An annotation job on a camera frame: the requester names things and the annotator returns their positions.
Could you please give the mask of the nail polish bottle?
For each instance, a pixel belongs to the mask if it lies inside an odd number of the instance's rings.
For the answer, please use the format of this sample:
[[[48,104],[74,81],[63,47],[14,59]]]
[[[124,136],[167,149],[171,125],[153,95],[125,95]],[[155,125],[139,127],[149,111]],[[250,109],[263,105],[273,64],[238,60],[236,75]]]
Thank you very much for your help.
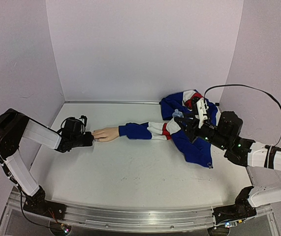
[[[173,118],[184,118],[184,114],[179,111],[178,109],[175,109],[173,114],[172,114]]]

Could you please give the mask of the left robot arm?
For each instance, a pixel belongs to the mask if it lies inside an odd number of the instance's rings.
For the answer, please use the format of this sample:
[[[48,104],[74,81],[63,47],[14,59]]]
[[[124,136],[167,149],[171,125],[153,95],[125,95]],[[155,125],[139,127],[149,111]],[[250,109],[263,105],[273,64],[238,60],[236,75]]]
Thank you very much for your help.
[[[60,153],[74,148],[91,147],[94,137],[86,131],[87,117],[66,118],[58,131],[8,109],[0,115],[0,165],[8,179],[28,196],[40,191],[40,185],[26,167],[19,151],[22,139],[29,139]]]

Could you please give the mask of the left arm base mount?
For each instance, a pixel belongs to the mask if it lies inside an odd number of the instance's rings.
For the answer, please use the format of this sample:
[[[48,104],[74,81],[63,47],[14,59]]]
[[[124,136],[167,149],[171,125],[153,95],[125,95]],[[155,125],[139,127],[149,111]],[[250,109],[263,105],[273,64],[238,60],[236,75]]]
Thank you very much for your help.
[[[39,189],[32,196],[22,190],[25,196],[23,210],[40,216],[51,217],[57,221],[63,220],[65,217],[66,205],[46,200],[44,189]]]

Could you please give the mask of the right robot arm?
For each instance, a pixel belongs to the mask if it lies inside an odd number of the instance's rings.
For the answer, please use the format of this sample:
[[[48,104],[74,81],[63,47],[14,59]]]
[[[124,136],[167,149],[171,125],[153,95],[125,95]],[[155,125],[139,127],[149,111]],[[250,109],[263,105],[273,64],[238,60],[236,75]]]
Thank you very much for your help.
[[[173,117],[190,141],[200,138],[224,150],[224,157],[231,163],[281,171],[281,147],[240,137],[243,121],[234,112],[221,113],[217,125],[213,125],[209,117],[199,118],[193,113],[184,115],[175,111]],[[235,205],[255,208],[276,202],[281,202],[281,183],[244,188]]]

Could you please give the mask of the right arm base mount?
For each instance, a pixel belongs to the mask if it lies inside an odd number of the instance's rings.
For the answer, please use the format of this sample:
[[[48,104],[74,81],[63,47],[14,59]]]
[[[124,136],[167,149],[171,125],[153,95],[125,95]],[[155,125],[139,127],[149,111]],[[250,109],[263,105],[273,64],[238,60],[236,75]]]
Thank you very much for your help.
[[[252,207],[248,201],[253,188],[253,186],[249,186],[242,189],[234,204],[214,208],[212,216],[215,218],[215,226],[256,216],[256,208]]]

